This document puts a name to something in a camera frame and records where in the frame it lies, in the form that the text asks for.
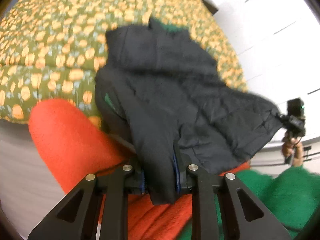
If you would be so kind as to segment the person right hand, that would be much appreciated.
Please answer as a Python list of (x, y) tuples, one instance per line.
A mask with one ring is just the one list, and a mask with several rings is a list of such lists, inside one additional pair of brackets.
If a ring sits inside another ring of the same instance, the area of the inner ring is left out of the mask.
[(300, 142), (301, 138), (295, 138), (289, 131), (285, 132), (282, 139), (283, 145), (281, 147), (281, 153), (285, 158), (285, 164), (289, 164), (294, 167), (300, 167), (303, 165), (303, 144)]

